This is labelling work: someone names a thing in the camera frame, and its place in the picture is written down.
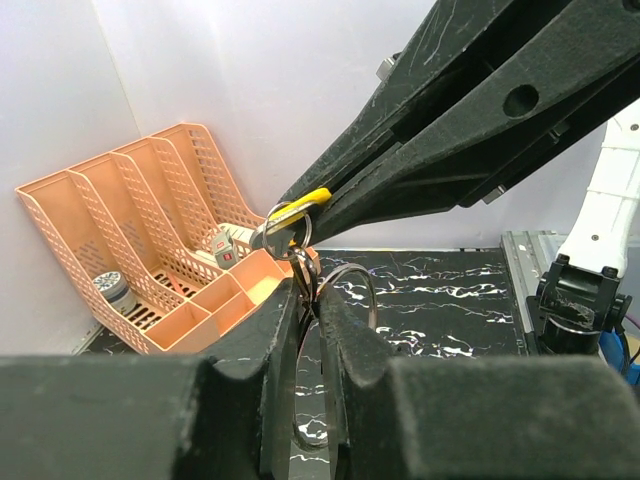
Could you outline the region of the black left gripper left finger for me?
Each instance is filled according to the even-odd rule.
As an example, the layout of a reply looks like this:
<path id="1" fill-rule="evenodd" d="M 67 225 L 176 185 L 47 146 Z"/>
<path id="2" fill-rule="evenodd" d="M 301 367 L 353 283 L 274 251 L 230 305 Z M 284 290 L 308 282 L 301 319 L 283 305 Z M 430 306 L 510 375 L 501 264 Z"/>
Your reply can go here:
<path id="1" fill-rule="evenodd" d="M 300 289 L 197 354 L 5 357 L 5 479 L 285 479 Z"/>

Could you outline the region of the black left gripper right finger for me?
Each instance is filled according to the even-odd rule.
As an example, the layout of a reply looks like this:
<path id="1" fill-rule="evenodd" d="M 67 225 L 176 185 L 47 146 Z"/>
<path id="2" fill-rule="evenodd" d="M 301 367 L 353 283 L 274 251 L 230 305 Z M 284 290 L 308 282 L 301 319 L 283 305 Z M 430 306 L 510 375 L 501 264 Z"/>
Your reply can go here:
<path id="1" fill-rule="evenodd" d="M 635 479 L 639 405 L 592 356 L 401 354 L 318 299 L 335 479 Z"/>

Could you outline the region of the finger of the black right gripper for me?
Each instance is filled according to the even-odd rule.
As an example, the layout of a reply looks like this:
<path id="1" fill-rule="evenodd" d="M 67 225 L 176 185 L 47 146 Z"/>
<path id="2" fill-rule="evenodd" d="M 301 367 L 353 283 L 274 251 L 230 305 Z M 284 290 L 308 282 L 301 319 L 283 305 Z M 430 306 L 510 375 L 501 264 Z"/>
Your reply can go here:
<path id="1" fill-rule="evenodd" d="M 536 172 L 639 96 L 639 5 L 566 7 L 407 143 L 374 161 L 313 218 L 354 227 L 468 208 Z"/>
<path id="2" fill-rule="evenodd" d="M 407 143 L 566 7 L 564 1 L 438 1 L 355 120 L 283 194 L 336 193 Z"/>

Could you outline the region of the large metal keyring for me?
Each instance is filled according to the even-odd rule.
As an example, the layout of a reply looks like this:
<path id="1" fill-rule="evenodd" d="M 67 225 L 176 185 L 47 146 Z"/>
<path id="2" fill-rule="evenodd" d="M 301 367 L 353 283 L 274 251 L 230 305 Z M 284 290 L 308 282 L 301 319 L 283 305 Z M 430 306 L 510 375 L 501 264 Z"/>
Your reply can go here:
<path id="1" fill-rule="evenodd" d="M 299 360 L 301 356 L 311 322 L 319 318 L 319 294 L 329 285 L 335 284 L 339 279 L 349 274 L 356 274 L 363 279 L 370 297 L 368 326 L 372 330 L 377 328 L 378 306 L 376 292 L 371 275 L 366 268 L 355 263 L 346 263 L 332 270 L 324 277 L 322 282 L 319 282 L 317 268 L 310 255 L 303 248 L 297 246 L 290 247 L 289 263 L 292 266 L 294 278 L 301 287 L 304 306 L 304 312 L 298 322 L 296 360 Z"/>

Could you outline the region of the key with yellow tag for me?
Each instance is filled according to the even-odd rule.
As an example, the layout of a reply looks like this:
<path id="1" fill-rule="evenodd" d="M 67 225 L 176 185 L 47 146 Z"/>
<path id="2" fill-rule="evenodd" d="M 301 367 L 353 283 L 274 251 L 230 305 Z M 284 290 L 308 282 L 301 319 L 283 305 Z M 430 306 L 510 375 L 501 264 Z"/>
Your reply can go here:
<path id="1" fill-rule="evenodd" d="M 326 187 L 320 187 L 297 200 L 276 204 L 253 231 L 250 248 L 264 249 L 277 260 L 286 260 L 291 247 L 306 248 L 312 234 L 311 214 L 331 197 Z"/>

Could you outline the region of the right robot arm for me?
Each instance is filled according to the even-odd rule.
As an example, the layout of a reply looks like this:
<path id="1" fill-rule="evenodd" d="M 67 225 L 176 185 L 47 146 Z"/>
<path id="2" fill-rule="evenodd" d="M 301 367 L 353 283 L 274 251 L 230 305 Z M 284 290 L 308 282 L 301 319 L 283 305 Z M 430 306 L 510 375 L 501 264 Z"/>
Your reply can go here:
<path id="1" fill-rule="evenodd" d="M 599 126 L 578 217 L 530 298 L 541 350 L 591 354 L 630 304 L 619 286 L 639 205 L 637 2 L 436 2 L 285 196 L 328 189 L 312 234 L 323 241 L 488 201 Z"/>

